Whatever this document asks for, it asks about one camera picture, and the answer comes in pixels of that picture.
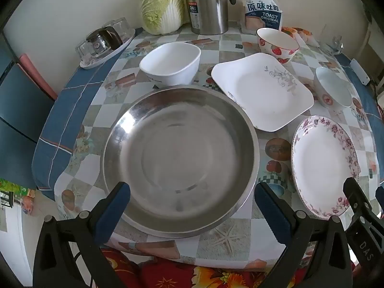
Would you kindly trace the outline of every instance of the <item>metal bowl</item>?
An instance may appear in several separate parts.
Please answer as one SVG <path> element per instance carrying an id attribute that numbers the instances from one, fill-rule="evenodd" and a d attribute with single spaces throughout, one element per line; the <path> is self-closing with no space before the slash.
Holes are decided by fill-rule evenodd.
<path id="1" fill-rule="evenodd" d="M 107 192 L 124 181 L 122 218 L 142 232 L 183 238 L 234 214 L 259 167 L 255 128 L 224 94 L 178 85 L 137 100 L 116 122 L 102 169 Z"/>

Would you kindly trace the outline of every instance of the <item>bag of toast bread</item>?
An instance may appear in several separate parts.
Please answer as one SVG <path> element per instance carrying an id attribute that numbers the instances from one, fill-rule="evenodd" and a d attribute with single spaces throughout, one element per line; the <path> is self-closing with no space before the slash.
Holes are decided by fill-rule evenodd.
<path id="1" fill-rule="evenodd" d="M 241 31 L 245 34 L 256 34 L 264 27 L 281 30 L 283 24 L 276 0 L 243 0 L 240 16 Z"/>

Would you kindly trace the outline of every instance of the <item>product label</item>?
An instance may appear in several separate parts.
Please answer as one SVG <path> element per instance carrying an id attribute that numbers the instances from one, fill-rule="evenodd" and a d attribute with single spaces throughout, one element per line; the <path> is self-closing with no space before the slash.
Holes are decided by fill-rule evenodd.
<path id="1" fill-rule="evenodd" d="M 200 29 L 200 18 L 198 16 L 198 7 L 196 2 L 189 2 L 189 14 L 191 14 L 191 25 L 195 29 Z"/>
<path id="2" fill-rule="evenodd" d="M 245 26 L 248 30 L 273 28 L 279 30 L 282 12 L 273 0 L 247 0 Z"/>

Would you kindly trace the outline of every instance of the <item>blue gripper pad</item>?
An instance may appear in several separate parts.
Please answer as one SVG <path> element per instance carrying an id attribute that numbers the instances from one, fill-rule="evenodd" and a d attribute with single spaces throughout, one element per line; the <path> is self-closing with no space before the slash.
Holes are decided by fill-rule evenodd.
<path id="1" fill-rule="evenodd" d="M 291 225 L 278 205 L 260 184 L 255 187 L 255 201 L 277 241 L 287 246 L 292 238 Z"/>
<path id="2" fill-rule="evenodd" d="M 121 215 L 127 207 L 130 198 L 131 189 L 129 188 L 128 184 L 123 183 L 119 191 L 116 192 L 114 198 L 106 206 L 106 209 L 100 216 L 100 219 L 95 224 L 93 238 L 98 246 L 106 243 L 109 240 L 116 228 L 116 225 L 119 222 Z M 99 203 L 106 200 L 108 200 L 108 197 L 99 201 Z"/>
<path id="3" fill-rule="evenodd" d="M 382 186 L 379 186 L 376 190 L 375 194 L 376 199 L 378 200 L 381 209 L 384 211 L 384 188 Z"/>

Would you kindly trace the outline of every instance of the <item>screw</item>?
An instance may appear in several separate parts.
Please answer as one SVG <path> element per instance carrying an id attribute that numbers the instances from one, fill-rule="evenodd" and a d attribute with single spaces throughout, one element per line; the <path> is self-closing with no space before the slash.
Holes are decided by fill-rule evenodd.
<path id="1" fill-rule="evenodd" d="M 53 216 L 51 215 L 46 215 L 44 217 L 44 222 L 48 223 L 48 222 L 51 222 L 53 220 Z"/>
<path id="2" fill-rule="evenodd" d="M 336 216 L 336 215 L 333 215 L 333 216 L 332 216 L 332 220 L 333 220 L 333 222 L 335 222 L 335 223 L 339 223 L 339 222 L 340 222 L 340 218 L 339 218 L 338 216 Z"/>
<path id="3" fill-rule="evenodd" d="M 80 219 L 86 219 L 90 215 L 89 211 L 81 211 L 79 214 Z"/>
<path id="4" fill-rule="evenodd" d="M 304 219 L 307 216 L 307 214 L 304 211 L 301 211 L 301 210 L 297 211 L 296 215 L 300 219 Z"/>

